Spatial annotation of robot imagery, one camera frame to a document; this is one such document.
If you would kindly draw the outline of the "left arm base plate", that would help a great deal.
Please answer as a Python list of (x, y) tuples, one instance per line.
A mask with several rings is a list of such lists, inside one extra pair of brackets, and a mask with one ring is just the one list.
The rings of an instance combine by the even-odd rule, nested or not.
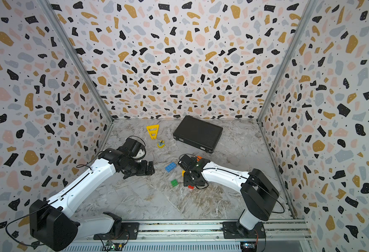
[(122, 222), (113, 227), (111, 231), (105, 234), (93, 236), (94, 240), (136, 240), (139, 232), (140, 223)]

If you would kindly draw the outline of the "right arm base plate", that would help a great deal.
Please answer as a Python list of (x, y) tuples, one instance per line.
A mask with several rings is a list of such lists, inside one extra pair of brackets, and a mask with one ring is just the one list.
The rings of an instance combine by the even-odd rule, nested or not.
[(258, 222), (251, 230), (243, 227), (239, 222), (223, 222), (222, 231), (225, 239), (266, 238), (263, 222)]

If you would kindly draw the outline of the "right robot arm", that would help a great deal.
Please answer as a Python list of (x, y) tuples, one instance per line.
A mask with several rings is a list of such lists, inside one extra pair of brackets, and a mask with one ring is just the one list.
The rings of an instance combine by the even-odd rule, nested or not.
[(241, 194), (246, 209), (238, 221), (223, 223), (225, 239), (266, 238), (263, 222), (279, 203), (279, 192), (261, 170), (236, 171), (192, 154), (180, 156), (178, 165), (184, 170), (184, 186), (204, 190), (216, 183)]

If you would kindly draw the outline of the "green lego brick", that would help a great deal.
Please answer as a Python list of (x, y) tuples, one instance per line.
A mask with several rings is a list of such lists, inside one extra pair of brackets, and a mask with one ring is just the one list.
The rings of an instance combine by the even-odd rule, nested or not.
[(179, 183), (178, 183), (178, 181), (176, 179), (174, 179), (174, 180), (171, 181), (171, 186), (172, 187), (176, 187), (176, 186), (178, 186), (178, 184)]

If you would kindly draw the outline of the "blue lego brick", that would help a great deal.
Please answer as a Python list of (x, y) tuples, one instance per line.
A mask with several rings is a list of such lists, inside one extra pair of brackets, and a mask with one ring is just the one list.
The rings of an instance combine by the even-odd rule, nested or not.
[(176, 163), (174, 163), (174, 162), (172, 162), (172, 163), (170, 163), (169, 165), (167, 165), (167, 166), (165, 167), (165, 171), (166, 171), (166, 172), (171, 172), (171, 171), (173, 171), (176, 167), (177, 167), (177, 164), (176, 164)]

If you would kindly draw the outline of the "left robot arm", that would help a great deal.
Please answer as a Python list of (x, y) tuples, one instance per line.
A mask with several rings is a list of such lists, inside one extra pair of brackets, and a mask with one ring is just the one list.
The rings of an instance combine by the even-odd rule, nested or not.
[(55, 252), (67, 248), (74, 240), (88, 236), (99, 239), (119, 238), (124, 233), (122, 219), (111, 212), (83, 220), (73, 220), (79, 206), (105, 180), (116, 173), (124, 179), (151, 176), (152, 161), (137, 161), (124, 152), (106, 149), (93, 164), (70, 185), (46, 201), (36, 200), (29, 208), (30, 235), (36, 239), (31, 247), (48, 246)]

